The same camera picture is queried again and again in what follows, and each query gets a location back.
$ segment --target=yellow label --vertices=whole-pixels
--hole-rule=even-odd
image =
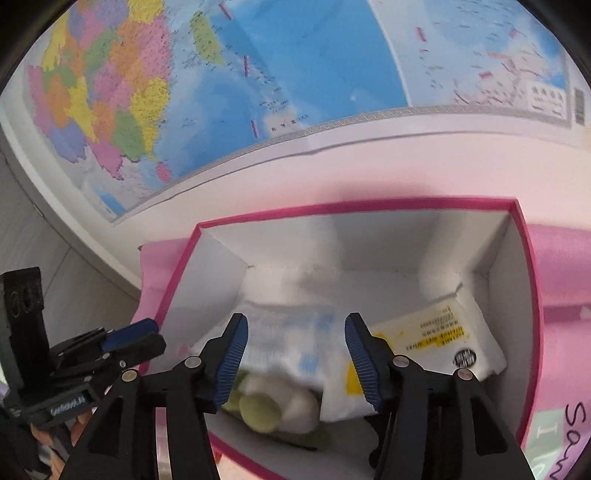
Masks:
[[[393,352],[403,353],[411,358],[414,351],[430,346],[438,348],[456,340],[467,338],[464,328],[459,325],[449,306],[431,309],[430,316],[423,317],[423,319],[417,320],[414,318],[408,322],[382,323],[376,326],[380,333],[375,333],[374,336],[386,340]],[[353,362],[349,362],[347,368],[345,390],[347,396],[363,395],[363,389]]]

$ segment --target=world map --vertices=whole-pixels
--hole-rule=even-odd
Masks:
[[[514,0],[79,0],[26,66],[62,169],[115,220],[220,159],[362,113],[567,119],[558,41]]]

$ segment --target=pink cloth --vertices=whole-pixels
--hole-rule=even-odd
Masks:
[[[534,401],[534,412],[540,416],[527,434],[526,455],[533,469],[537,458],[545,456],[545,470],[539,470],[543,476],[537,479],[562,480],[591,436],[591,232],[544,225],[530,225],[528,230],[538,268],[545,336]],[[156,315],[188,241],[143,247],[143,289],[134,322]],[[561,428],[544,426],[546,414],[562,417]],[[559,437],[555,457],[535,442],[546,432]]]

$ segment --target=blue ocean on map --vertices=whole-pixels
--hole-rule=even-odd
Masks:
[[[101,201],[109,207],[114,214],[120,216],[125,213],[125,208],[119,203],[119,201],[113,197],[109,192],[101,189],[100,187],[95,189],[95,193],[99,196]]]
[[[538,40],[543,55],[549,59],[556,59],[556,62],[562,61],[562,46],[553,33],[543,26],[537,19],[528,16],[531,31]],[[559,71],[546,80],[546,83],[566,90],[566,75],[564,71]]]
[[[175,3],[187,8],[184,1],[168,0],[170,12]],[[227,9],[231,21],[218,4],[204,8],[227,66],[198,61],[187,22],[172,29],[171,101],[155,152],[168,160],[174,177],[271,138],[265,123],[274,112],[289,108],[303,118],[301,129],[407,104],[365,0],[255,0],[236,8],[227,2]],[[262,76],[245,77],[244,57]],[[282,110],[269,108],[271,98],[284,104]]]

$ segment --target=green ball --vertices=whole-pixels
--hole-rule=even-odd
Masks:
[[[258,433],[272,433],[281,423],[281,409],[268,395],[244,395],[239,402],[242,420]]]
[[[229,413],[239,413],[240,412],[240,399],[242,398],[242,394],[238,390],[232,390],[230,392],[230,397],[228,401],[222,405],[222,408],[229,412]]]

